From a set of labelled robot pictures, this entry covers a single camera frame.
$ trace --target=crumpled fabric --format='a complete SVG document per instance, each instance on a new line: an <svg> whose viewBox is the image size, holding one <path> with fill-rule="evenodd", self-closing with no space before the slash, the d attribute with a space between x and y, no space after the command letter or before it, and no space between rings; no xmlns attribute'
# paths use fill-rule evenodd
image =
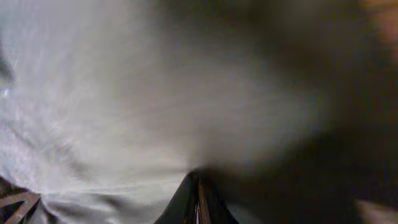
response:
<svg viewBox="0 0 398 224"><path fill-rule="evenodd" d="M174 4L1 0L0 175L42 195L33 223L153 223L190 170L245 176L333 124L321 85Z"/></svg>

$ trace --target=gray cloth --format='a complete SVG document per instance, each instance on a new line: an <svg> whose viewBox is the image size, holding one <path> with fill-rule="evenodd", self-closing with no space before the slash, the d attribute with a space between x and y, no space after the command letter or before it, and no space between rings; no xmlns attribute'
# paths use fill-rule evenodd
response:
<svg viewBox="0 0 398 224"><path fill-rule="evenodd" d="M333 126L327 84L198 2L0 1L0 175L42 194L35 224L153 223L189 170L246 176Z"/></svg>

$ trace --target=gray garment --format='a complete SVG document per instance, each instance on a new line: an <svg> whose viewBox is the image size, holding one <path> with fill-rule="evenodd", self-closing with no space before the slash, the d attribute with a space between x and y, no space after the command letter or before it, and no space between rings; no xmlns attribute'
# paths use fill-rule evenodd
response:
<svg viewBox="0 0 398 224"><path fill-rule="evenodd" d="M252 174L336 121L321 83L171 2L0 0L0 175L57 223L153 223L189 170Z"/></svg>

